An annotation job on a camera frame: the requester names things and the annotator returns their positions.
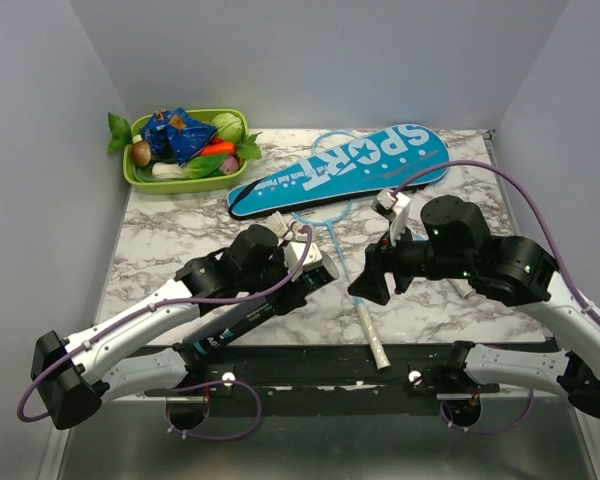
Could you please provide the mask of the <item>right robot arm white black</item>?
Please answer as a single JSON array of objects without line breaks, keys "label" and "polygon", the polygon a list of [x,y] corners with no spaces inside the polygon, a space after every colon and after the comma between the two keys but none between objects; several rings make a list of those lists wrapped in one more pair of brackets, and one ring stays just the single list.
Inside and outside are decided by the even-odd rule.
[{"label": "right robot arm white black", "polygon": [[385,305],[392,294],[388,275],[397,294],[416,278],[461,279],[477,294],[534,318],[561,345],[554,352],[525,352],[456,341],[440,363],[424,370],[421,384],[436,394],[518,386],[564,397],[600,419],[600,326],[578,306],[557,260],[526,237],[492,235],[479,207],[456,196],[429,201],[420,216],[427,239],[389,228],[366,247],[364,269],[349,294]]}]

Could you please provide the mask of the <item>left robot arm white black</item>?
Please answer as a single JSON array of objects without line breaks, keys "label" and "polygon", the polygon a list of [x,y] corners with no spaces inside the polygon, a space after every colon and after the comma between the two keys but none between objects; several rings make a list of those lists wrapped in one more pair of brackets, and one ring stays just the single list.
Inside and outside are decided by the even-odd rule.
[{"label": "left robot arm white black", "polygon": [[265,226],[249,226],[229,246],[189,260],[153,294],[114,318],[67,337],[54,330],[40,336],[18,419],[50,419],[58,430],[84,422],[129,377],[116,367],[149,341],[216,307],[264,299],[322,260],[309,226],[285,241]]}]

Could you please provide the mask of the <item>white shuttlecock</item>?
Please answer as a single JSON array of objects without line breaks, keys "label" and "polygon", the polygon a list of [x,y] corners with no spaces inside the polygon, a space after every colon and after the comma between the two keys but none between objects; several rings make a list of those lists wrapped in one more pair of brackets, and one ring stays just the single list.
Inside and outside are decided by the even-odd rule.
[{"label": "white shuttlecock", "polygon": [[297,221],[286,219],[279,211],[274,212],[266,220],[267,227],[280,239],[293,241],[295,239]]}]

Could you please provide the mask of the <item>black shuttlecock tube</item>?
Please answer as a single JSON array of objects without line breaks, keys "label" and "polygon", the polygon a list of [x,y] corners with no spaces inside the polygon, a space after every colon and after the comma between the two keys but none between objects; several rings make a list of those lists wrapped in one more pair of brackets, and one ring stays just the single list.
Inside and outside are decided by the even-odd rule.
[{"label": "black shuttlecock tube", "polygon": [[326,255],[322,265],[287,283],[276,292],[249,302],[237,304],[184,337],[173,348],[183,355],[205,357],[246,335],[276,316],[284,316],[307,305],[311,294],[339,278],[337,267]]}]

